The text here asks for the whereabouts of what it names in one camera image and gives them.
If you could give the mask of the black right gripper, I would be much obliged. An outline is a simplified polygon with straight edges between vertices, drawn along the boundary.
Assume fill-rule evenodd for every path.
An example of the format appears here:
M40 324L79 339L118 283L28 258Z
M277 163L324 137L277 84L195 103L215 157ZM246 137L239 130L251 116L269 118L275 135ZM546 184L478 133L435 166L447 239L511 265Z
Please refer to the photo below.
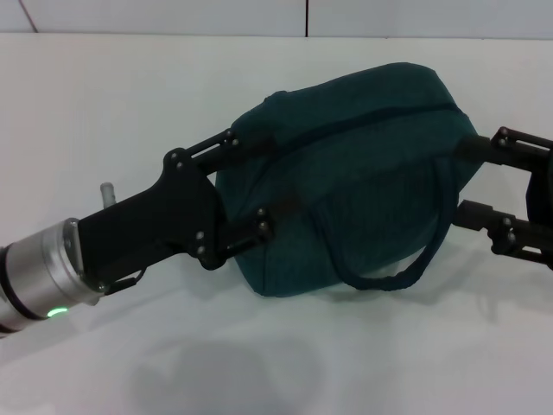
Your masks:
M532 221L552 221L552 141L503 126L492 138L464 137L456 147L456 157L532 172L526 191L530 221L492 206L463 201L459 227L476 232L486 229L496 255L551 265L552 229Z

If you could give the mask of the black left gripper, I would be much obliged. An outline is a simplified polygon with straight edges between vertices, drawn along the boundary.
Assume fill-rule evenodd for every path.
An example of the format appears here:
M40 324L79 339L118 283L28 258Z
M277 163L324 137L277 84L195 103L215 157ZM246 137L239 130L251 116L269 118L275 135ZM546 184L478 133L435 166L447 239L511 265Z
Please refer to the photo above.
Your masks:
M272 241L277 225L301 210L299 196L285 195L225 220L207 175L266 156L276 146L272 133L246 137L227 129L170 151L154 185L79 221L85 275L107 286L179 253L213 270Z

